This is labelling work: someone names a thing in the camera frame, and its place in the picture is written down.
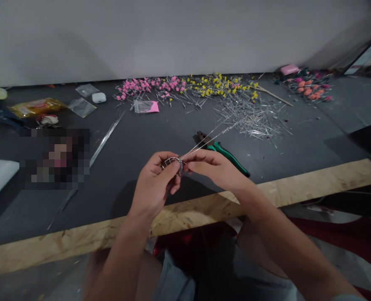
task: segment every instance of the small plastic bag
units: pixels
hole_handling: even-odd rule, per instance
[[[94,93],[98,93],[99,90],[96,89],[94,86],[91,84],[86,84],[79,86],[78,88],[75,89],[79,94],[81,94],[83,97],[88,97]]]
[[[135,113],[153,113],[159,112],[159,105],[155,101],[150,100],[136,100],[134,103]]]
[[[71,103],[68,105],[68,108],[82,118],[87,117],[87,115],[97,109],[94,105],[92,105],[90,102],[87,102],[82,97],[71,101]]]

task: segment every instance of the green pliers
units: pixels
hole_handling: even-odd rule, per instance
[[[225,156],[233,165],[247,178],[251,176],[251,174],[243,168],[243,166],[237,161],[237,159],[226,149],[224,149],[221,146],[220,142],[216,142],[211,139],[211,137],[206,136],[201,131],[197,132],[199,139],[201,139],[202,143],[206,143],[206,148],[211,151],[217,151],[218,153],[221,153],[223,156]]]

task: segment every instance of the green plier handle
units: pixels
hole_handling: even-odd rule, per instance
[[[221,146],[220,142],[214,142],[213,145],[208,145],[208,150],[211,151],[217,151],[218,153],[221,153],[223,156],[225,156],[243,175],[245,175],[247,178],[251,176],[251,174],[243,168],[243,166],[237,161],[237,159],[226,149],[224,149]]]

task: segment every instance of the hand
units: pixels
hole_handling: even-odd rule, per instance
[[[200,149],[183,161],[184,171],[207,176],[220,188],[233,193],[252,183],[225,156],[212,150]]]
[[[172,152],[155,153],[141,170],[128,216],[141,216],[153,220],[163,209],[168,191],[174,194],[180,188],[181,178],[176,175],[180,163],[174,161],[164,170],[160,167],[169,157],[178,155]]]

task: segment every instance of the plywood edge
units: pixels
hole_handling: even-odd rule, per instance
[[[367,185],[371,185],[369,159],[262,183],[258,187],[281,207]],[[165,206],[153,221],[151,235],[169,234],[243,214],[235,196],[224,191]],[[124,220],[125,217],[119,217],[0,245],[0,273],[110,247]]]

